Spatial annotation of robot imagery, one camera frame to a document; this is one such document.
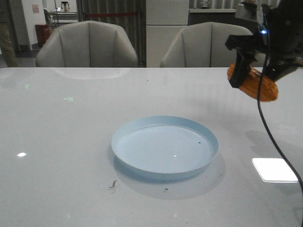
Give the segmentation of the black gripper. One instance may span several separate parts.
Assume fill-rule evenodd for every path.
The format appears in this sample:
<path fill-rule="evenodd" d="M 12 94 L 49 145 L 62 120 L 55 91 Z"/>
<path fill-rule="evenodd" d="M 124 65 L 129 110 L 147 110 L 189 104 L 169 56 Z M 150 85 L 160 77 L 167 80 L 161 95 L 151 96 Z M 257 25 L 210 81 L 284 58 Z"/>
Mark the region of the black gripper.
<path fill-rule="evenodd" d="M 256 11 L 258 31 L 253 35 L 230 35 L 226 47 L 237 49 L 236 62 L 228 69 L 228 80 L 233 88 L 239 88 L 257 61 L 255 52 L 267 49 L 274 56 L 265 57 L 263 78 L 273 82 L 303 67 L 303 2 L 282 0 L 277 7 L 262 4 L 261 8 L 245 3 L 245 8 Z"/>

